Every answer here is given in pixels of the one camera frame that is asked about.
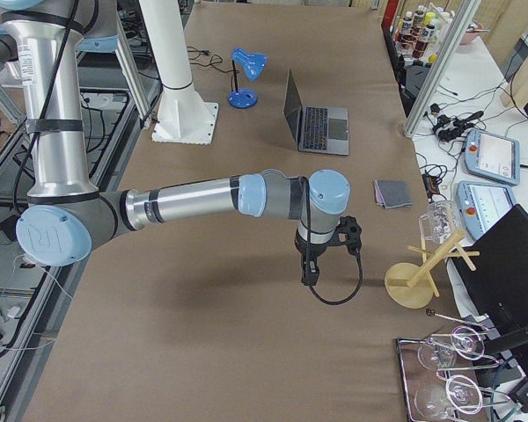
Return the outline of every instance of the laptop touchpad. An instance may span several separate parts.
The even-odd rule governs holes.
[[[348,120],[329,119],[328,120],[328,139],[348,140]]]

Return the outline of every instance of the white table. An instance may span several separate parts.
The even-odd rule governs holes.
[[[480,38],[477,38],[472,44],[467,46],[459,46],[458,51],[454,55],[450,67],[433,97],[433,102],[438,103],[443,110],[441,113],[451,117],[458,116],[465,118],[471,113],[485,109],[485,114],[481,118],[485,125],[478,124],[478,127],[485,128],[488,132],[507,135],[510,138],[520,141],[520,156],[521,164],[528,164],[528,120],[516,109],[507,110],[502,105],[500,96],[502,91],[490,92],[486,95],[479,95],[477,99],[470,99],[468,101],[458,102],[460,100],[476,97],[477,94],[497,87],[503,82],[503,76],[495,61],[488,52],[485,44]],[[506,88],[506,83],[503,82],[502,87]],[[458,95],[452,95],[447,90],[456,92]],[[429,164],[444,164],[449,169],[454,169],[456,160],[448,156],[442,149],[438,147],[438,140],[435,135],[428,135],[432,132],[432,123],[428,118],[424,118],[417,129],[417,134],[413,138],[416,152],[425,156]],[[461,142],[444,143],[440,142],[440,146],[444,149],[450,149],[451,153],[459,153],[461,149]],[[425,163],[424,158],[418,156],[419,166]],[[518,186],[513,186],[513,192],[523,208],[528,212],[528,170],[521,170],[521,181]],[[454,200],[455,188],[459,181],[488,181],[484,178],[478,178],[472,174],[467,173],[464,158],[460,157],[457,167],[457,172],[449,172],[444,176],[444,181],[440,185],[441,193],[448,199]],[[465,243],[470,244],[472,240],[466,239]],[[475,307],[469,298],[466,288],[464,287],[455,267],[448,263],[448,274],[450,276],[451,284],[454,288],[454,295],[456,304],[460,315],[477,315]],[[509,391],[516,382],[505,383],[500,390]],[[510,410],[510,406],[497,406],[497,411],[501,416],[505,415]],[[528,422],[528,415],[522,412],[515,413],[509,421],[520,419]]]

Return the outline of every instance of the blue desk lamp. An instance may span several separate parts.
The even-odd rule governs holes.
[[[247,53],[242,48],[235,48],[231,53],[232,59],[232,71],[233,78],[235,80],[235,91],[232,91],[229,94],[229,104],[236,108],[248,108],[252,107],[258,101],[258,94],[253,90],[248,88],[239,88],[237,81],[237,67],[235,62],[238,62],[242,65],[245,75],[249,81],[255,81],[264,66],[266,66],[266,61],[268,60],[266,55],[261,53],[255,53],[253,55]]]

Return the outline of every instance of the laptop keyboard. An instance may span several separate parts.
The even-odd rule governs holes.
[[[307,107],[303,147],[326,151],[327,113],[326,108]]]

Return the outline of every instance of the table surface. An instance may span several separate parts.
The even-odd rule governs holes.
[[[503,75],[481,38],[476,38],[472,44],[458,47],[433,101],[438,103],[443,108],[443,113],[448,116],[466,117],[479,110],[485,110],[481,118],[482,122],[478,122],[477,127],[519,140],[520,162],[528,164],[528,120],[516,108],[509,109],[502,105],[500,99],[502,90],[494,89],[499,85],[506,88]],[[444,88],[458,95],[450,97],[450,93]],[[444,164],[453,169],[456,161],[443,149],[451,149],[451,153],[456,154],[460,151],[461,142],[451,146],[443,142],[438,143],[434,135],[426,136],[431,132],[431,125],[426,118],[422,120],[417,132],[418,134],[413,138],[416,151],[425,156],[430,164]],[[419,165],[425,164],[423,157],[419,156],[418,160]],[[463,155],[459,159],[456,174],[451,172],[444,177],[445,189],[442,192],[448,199],[454,198],[455,188],[461,180],[490,182],[469,174],[466,171]],[[512,186],[512,190],[518,203],[528,212],[528,170],[521,170],[520,184]],[[465,244],[472,242],[470,238],[464,241]],[[452,263],[448,264],[448,273],[460,315],[477,315],[477,310]],[[514,384],[516,382],[505,383],[500,389],[508,392]],[[498,406],[499,414],[504,416],[510,407],[510,404]],[[528,414],[517,412],[508,420],[516,419],[528,422]]]
[[[226,104],[230,76],[193,66],[204,100],[220,103],[210,146],[154,143],[144,132],[121,182],[147,190],[276,168],[331,168],[352,185],[347,213],[363,228],[364,283],[328,307],[299,282],[294,222],[235,213],[169,222],[122,236],[92,254],[27,421],[406,420],[393,339],[441,325],[404,309],[385,270],[419,243],[426,210],[414,145],[375,11],[202,3],[187,44],[225,58],[237,45],[268,54],[259,94],[244,111]],[[308,104],[346,106],[350,155],[298,153],[282,116],[288,68]],[[414,205],[384,210],[374,179],[402,179]],[[330,299],[356,284],[346,250],[319,260]],[[434,306],[453,313],[447,280]]]

